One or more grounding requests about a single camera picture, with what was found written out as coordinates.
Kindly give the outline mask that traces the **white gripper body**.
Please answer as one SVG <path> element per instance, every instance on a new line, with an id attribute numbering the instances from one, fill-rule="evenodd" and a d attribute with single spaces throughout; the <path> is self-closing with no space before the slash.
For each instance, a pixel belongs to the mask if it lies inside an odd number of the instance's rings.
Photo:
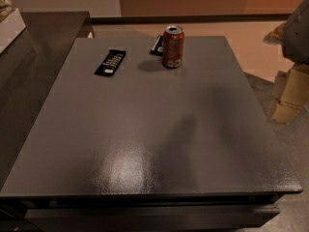
<path id="1" fill-rule="evenodd" d="M 295 63 L 309 63 L 309 0 L 303 0 L 284 27 L 283 55 Z"/>

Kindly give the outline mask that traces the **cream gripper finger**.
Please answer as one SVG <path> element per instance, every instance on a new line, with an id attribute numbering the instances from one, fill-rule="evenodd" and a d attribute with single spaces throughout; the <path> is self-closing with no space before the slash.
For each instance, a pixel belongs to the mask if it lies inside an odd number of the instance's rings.
<path id="1" fill-rule="evenodd" d="M 287 72 L 277 73 L 267 116 L 272 122 L 290 124 L 308 102 L 309 65 L 294 64 Z"/>

